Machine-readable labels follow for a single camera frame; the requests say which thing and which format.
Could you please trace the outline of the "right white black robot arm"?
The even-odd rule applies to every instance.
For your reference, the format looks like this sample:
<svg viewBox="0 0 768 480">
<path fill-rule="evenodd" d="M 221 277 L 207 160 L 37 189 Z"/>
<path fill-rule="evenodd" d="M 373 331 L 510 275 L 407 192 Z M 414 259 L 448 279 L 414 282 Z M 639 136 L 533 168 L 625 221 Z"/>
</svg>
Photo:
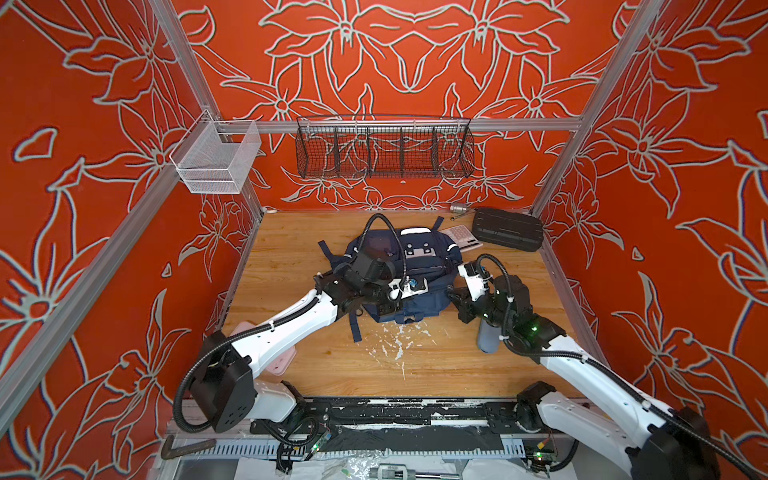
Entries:
<svg viewBox="0 0 768 480">
<path fill-rule="evenodd" d="M 517 396 L 514 419 L 522 430 L 558 430 L 610 460 L 634 479 L 718 479 L 720 459 L 746 478 L 757 472 L 716 444 L 706 420 L 676 410 L 623 379 L 584 350 L 563 328 L 535 313 L 523 283 L 503 271 L 493 277 L 482 254 L 459 266 L 466 285 L 449 297 L 463 321 L 479 319 L 510 352 L 533 360 L 584 394 L 588 409 L 538 381 Z"/>
</svg>

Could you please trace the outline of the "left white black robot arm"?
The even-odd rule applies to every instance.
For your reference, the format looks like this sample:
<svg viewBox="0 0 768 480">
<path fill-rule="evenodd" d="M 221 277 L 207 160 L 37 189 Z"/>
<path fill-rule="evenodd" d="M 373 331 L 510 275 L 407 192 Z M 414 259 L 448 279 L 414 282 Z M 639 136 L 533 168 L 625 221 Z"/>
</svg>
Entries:
<svg viewBox="0 0 768 480">
<path fill-rule="evenodd" d="M 230 336 L 217 331 L 204 342 L 173 400 L 180 430 L 221 433 L 244 419 L 285 421 L 296 409 L 297 396 L 283 385 L 260 392 L 256 380 L 267 366 L 363 304 L 398 311 L 403 299 L 427 290 L 425 282 L 410 280 L 406 268 L 396 268 L 392 256 L 364 238 L 351 257 L 313 281 L 303 298 L 265 322 Z"/>
</svg>

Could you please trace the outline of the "pink case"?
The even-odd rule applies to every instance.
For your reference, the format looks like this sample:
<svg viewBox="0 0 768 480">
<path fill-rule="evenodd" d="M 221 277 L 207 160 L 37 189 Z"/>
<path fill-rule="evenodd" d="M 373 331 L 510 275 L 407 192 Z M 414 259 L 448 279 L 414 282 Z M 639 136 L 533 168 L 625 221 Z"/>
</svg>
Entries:
<svg viewBox="0 0 768 480">
<path fill-rule="evenodd" d="M 252 330 L 255 328 L 255 325 L 244 321 L 239 323 L 234 330 L 231 332 L 231 335 L 234 336 L 236 334 L 242 333 L 244 331 Z M 296 357 L 297 351 L 294 346 L 291 346 L 288 350 L 280 354 L 278 357 L 276 357 L 269 365 L 266 366 L 266 368 L 263 370 L 264 373 L 269 373 L 274 376 L 283 376 L 285 372 L 288 370 L 290 364 Z"/>
</svg>

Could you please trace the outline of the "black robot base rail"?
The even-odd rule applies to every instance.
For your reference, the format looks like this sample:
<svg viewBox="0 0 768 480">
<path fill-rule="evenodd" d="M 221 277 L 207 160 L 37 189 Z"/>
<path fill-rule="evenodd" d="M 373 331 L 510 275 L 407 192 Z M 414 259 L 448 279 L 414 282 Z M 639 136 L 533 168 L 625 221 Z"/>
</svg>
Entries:
<svg viewBox="0 0 768 480">
<path fill-rule="evenodd" d="M 303 413 L 330 438 L 319 452 L 524 457 L 536 447 L 564 453 L 570 437 L 544 428 L 530 433 L 513 420 L 506 398 L 308 397 Z"/>
</svg>

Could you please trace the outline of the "navy blue student backpack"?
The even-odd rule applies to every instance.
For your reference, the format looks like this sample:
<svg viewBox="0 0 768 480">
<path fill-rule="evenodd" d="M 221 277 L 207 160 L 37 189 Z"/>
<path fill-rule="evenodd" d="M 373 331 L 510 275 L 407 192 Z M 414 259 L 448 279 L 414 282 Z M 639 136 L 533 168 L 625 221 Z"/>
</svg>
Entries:
<svg viewBox="0 0 768 480">
<path fill-rule="evenodd" d="M 358 316 L 365 312 L 377 323 L 400 325 L 436 317 L 450 304 L 458 267 L 463 263 L 456 241 L 440 230 L 439 216 L 430 227 L 396 228 L 383 214 L 369 217 L 363 232 L 351 240 L 341 255 L 331 252 L 324 241 L 318 245 L 334 270 L 352 265 L 361 252 L 380 259 L 383 280 L 393 286 L 388 301 L 365 300 L 349 314 L 354 342 L 362 340 Z"/>
</svg>

